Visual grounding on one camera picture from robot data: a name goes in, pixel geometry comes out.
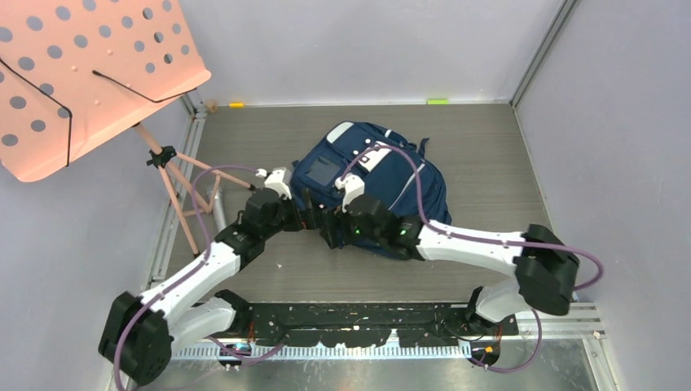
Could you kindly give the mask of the navy blue student backpack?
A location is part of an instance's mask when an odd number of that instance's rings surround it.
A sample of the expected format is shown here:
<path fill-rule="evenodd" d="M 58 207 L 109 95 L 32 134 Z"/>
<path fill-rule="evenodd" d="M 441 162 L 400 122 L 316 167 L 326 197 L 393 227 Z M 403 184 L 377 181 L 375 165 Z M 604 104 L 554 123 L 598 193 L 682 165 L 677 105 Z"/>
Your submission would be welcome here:
<path fill-rule="evenodd" d="M 318 194 L 335 190 L 335 181 L 353 174 L 365 183 L 365 192 L 384 202 L 410 226 L 409 249 L 364 249 L 398 260 L 419 260 L 416 246 L 422 229 L 421 215 L 444 224 L 452 221 L 447 204 L 447 184 L 441 171 L 425 157 L 425 145 L 408 141 L 383 126 L 343 121 L 332 128 L 301 160 L 293 162 L 292 193 L 302 208 L 318 207 Z"/>

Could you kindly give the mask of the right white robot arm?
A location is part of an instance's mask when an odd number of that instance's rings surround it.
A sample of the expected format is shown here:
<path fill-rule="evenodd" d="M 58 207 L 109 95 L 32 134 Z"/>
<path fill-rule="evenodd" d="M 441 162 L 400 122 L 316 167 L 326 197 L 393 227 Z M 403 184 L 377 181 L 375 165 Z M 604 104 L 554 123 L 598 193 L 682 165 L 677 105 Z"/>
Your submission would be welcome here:
<path fill-rule="evenodd" d="M 353 174 L 337 178 L 335 188 L 342 194 L 341 206 L 331 214 L 326 238 L 341 231 L 345 243 L 371 244 L 397 260 L 454 261 L 507 275 L 473 291 L 464 314 L 470 331 L 486 334 L 523 310 L 570 312 L 579 260 L 546 227 L 489 232 L 443 224 L 421 211 L 398 217 L 366 194 L 363 180 Z"/>

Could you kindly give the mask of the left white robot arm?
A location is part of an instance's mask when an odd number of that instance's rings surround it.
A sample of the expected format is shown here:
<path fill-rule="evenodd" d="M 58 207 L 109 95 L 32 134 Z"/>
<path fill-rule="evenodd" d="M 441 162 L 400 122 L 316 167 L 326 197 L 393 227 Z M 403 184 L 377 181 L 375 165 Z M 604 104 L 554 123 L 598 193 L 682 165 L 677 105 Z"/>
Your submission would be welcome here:
<path fill-rule="evenodd" d="M 239 337 L 248 331 L 250 317 L 240 305 L 223 297 L 196 303 L 262 254 L 269 238 L 304 227 L 293 205 L 291 171 L 260 169 L 257 175 L 263 186 L 204 252 L 154 288 L 138 295 L 123 292 L 112 302 L 98 351 L 113 365 L 116 389 L 127 388 L 124 376 L 136 386 L 150 384 L 173 354 L 203 337 L 221 331 Z"/>

